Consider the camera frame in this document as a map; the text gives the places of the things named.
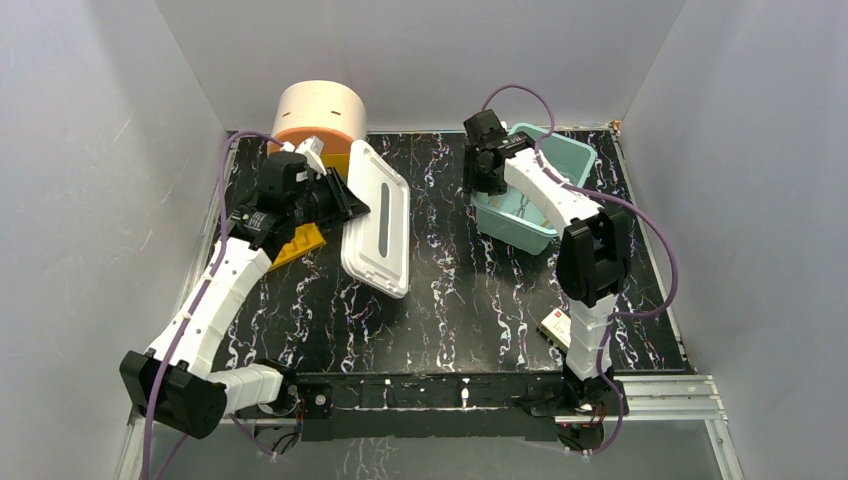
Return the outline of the yellow test tube rack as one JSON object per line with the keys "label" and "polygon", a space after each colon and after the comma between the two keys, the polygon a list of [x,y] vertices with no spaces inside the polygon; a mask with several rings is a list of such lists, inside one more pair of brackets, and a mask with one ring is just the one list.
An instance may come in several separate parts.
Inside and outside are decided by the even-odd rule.
{"label": "yellow test tube rack", "polygon": [[326,244],[324,236],[315,223],[301,225],[295,229],[292,240],[282,247],[269,270],[281,268]]}

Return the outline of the white bin lid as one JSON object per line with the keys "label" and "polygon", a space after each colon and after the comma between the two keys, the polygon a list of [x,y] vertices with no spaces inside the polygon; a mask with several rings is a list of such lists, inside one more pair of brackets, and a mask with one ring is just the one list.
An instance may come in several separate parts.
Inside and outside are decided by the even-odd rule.
{"label": "white bin lid", "polygon": [[352,278],[400,299],[410,286],[409,184],[366,141],[356,140],[347,187],[369,212],[344,224],[342,267]]}

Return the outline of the teal plastic bin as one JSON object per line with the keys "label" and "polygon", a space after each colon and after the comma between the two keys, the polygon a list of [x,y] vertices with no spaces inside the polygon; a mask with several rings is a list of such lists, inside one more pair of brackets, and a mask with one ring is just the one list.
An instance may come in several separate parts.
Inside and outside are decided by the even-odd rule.
{"label": "teal plastic bin", "polygon": [[[578,187],[585,185],[597,158],[593,147],[557,133],[543,140],[541,151],[555,170]],[[542,253],[558,237],[543,212],[514,187],[499,196],[475,192],[471,203],[480,233],[531,255]]]}

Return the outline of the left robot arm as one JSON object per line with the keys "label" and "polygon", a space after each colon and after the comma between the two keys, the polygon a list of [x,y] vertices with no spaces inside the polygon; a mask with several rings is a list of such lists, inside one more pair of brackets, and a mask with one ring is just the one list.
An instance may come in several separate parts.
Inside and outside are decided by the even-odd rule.
{"label": "left robot arm", "polygon": [[336,169],[316,170],[302,153],[272,154],[254,192],[223,221],[212,263],[190,298],[145,352],[122,359],[119,371],[132,404],[146,419],[196,439],[247,407],[262,404],[275,416],[293,412],[299,391],[286,381],[286,368],[259,361],[215,372],[215,354],[247,295],[298,227],[335,227],[369,211]]}

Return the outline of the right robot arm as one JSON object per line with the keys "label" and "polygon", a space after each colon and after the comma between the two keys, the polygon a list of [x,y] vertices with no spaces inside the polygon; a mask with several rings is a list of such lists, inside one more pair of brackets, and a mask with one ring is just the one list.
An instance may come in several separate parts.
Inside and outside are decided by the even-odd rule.
{"label": "right robot arm", "polygon": [[601,402],[622,410],[624,392],[614,381],[609,342],[618,295],[631,271],[626,216],[608,213],[577,192],[536,140],[525,133],[509,133],[493,110],[472,115],[463,126],[464,191],[504,194],[515,189],[559,235],[555,275],[568,298],[569,323],[548,318],[543,330],[550,337],[559,333],[569,337],[565,405],[577,414],[590,413]]}

